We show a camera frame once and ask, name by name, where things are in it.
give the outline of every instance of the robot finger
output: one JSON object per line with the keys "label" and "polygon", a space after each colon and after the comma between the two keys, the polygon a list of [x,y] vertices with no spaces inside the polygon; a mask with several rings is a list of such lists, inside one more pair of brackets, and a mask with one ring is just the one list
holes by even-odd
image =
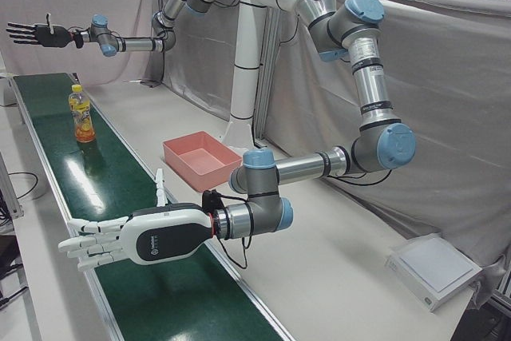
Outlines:
{"label": "robot finger", "polygon": [[78,271],[84,272],[89,269],[99,267],[101,265],[115,263],[116,261],[126,260],[128,257],[123,251],[115,251],[106,253],[104,255],[98,255],[89,257],[87,260],[78,263]]}
{"label": "robot finger", "polygon": [[111,243],[119,239],[119,232],[72,237],[58,245],[59,252],[76,251],[95,244]]}
{"label": "robot finger", "polygon": [[156,184],[156,206],[164,207],[167,204],[167,196],[164,190],[163,169],[158,168],[154,177],[154,182]]}
{"label": "robot finger", "polygon": [[113,241],[112,243],[106,244],[95,244],[87,248],[77,249],[73,251],[67,252],[67,256],[69,258],[73,257],[84,257],[96,255],[99,253],[109,253],[114,251],[120,251],[122,249],[122,245],[120,241]]}
{"label": "robot finger", "polygon": [[124,224],[128,221],[128,217],[120,217],[114,220],[105,221],[88,221],[83,219],[71,219],[68,221],[68,225],[79,231],[86,233],[108,233],[120,231]]}

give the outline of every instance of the white vertical column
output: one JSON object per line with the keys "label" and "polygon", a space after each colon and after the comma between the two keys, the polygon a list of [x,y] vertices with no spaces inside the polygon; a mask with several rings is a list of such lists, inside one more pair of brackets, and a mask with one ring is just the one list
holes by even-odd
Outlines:
{"label": "white vertical column", "polygon": [[222,142],[239,153],[254,148],[252,120],[263,46],[266,6],[240,0],[231,116]]}

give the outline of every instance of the blue joint cap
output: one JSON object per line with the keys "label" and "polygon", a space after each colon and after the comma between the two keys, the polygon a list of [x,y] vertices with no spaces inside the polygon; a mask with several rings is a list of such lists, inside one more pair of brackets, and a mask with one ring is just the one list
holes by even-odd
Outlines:
{"label": "blue joint cap", "polygon": [[380,23],[385,16],[385,10],[379,0],[346,0],[344,6],[356,18],[371,24]]}
{"label": "blue joint cap", "polygon": [[269,169],[275,167],[273,152],[268,148],[252,149],[243,154],[243,165],[251,169]]}
{"label": "blue joint cap", "polygon": [[195,15],[195,16],[198,16],[199,18],[202,18],[202,17],[206,14],[206,13],[204,13],[204,12],[195,11],[195,10],[194,10],[191,6],[189,6],[188,4],[185,4],[185,5],[184,5],[184,8],[185,8],[188,12],[192,13],[192,14],[193,14],[193,15]]}
{"label": "blue joint cap", "polygon": [[378,139],[376,154],[383,168],[396,169],[411,162],[415,155],[415,135],[408,125],[391,124]]}
{"label": "blue joint cap", "polygon": [[106,57],[112,57],[112,56],[115,56],[115,54],[117,53],[117,50],[114,46],[111,46],[110,44],[101,44],[100,45],[100,48],[101,48],[101,52],[106,56]]}
{"label": "blue joint cap", "polygon": [[341,57],[344,57],[347,53],[348,50],[341,48],[339,50],[334,51],[320,52],[319,57],[321,58],[322,61],[334,61],[340,59]]}
{"label": "blue joint cap", "polygon": [[280,218],[280,223],[275,232],[288,229],[291,227],[291,224],[293,224],[293,207],[291,206],[291,202],[285,197],[282,197],[280,200],[282,201],[282,217]]}
{"label": "blue joint cap", "polygon": [[109,24],[109,20],[104,15],[95,14],[93,16],[93,24],[96,27],[106,28],[106,26]]}

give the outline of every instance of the white box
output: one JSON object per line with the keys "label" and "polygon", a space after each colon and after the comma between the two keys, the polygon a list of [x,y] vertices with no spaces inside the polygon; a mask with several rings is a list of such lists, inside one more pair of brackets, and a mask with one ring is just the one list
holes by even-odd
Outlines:
{"label": "white box", "polygon": [[0,74],[0,105],[7,107],[8,105],[16,104],[16,97],[10,85],[9,78],[3,77]]}
{"label": "white box", "polygon": [[433,311],[475,280],[481,268],[437,235],[395,249],[386,266]]}

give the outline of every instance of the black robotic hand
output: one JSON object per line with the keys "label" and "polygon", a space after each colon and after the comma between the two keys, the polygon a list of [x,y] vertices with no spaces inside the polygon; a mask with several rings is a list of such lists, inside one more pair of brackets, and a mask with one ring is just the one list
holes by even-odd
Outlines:
{"label": "black robotic hand", "polygon": [[17,44],[31,44],[43,47],[62,48],[74,42],[77,48],[83,46],[81,31],[76,29],[69,31],[63,26],[51,24],[49,15],[46,15],[46,24],[17,24],[7,23],[10,38]]}

